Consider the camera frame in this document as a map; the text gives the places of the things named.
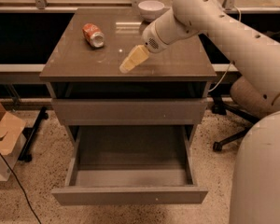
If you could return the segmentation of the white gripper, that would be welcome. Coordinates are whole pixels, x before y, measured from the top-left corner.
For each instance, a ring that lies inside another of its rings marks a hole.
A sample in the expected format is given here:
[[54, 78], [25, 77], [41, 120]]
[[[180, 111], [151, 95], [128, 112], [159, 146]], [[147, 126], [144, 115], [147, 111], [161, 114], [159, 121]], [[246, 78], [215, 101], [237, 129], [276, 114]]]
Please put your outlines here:
[[176, 41], [190, 38], [198, 31], [181, 23], [170, 8], [154, 20], [142, 33], [144, 45], [135, 46], [119, 67], [121, 73], [132, 71], [148, 59], [149, 53], [159, 53]]

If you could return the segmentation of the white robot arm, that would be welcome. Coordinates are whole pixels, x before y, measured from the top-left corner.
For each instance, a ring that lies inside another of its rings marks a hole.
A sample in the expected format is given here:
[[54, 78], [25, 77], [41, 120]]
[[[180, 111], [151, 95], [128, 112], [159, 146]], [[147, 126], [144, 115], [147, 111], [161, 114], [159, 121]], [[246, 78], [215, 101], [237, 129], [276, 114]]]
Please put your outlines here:
[[207, 35], [273, 109], [247, 132], [237, 152], [229, 223], [280, 224], [280, 43], [227, 15], [217, 0], [173, 0], [119, 70], [128, 73], [151, 53], [197, 34]]

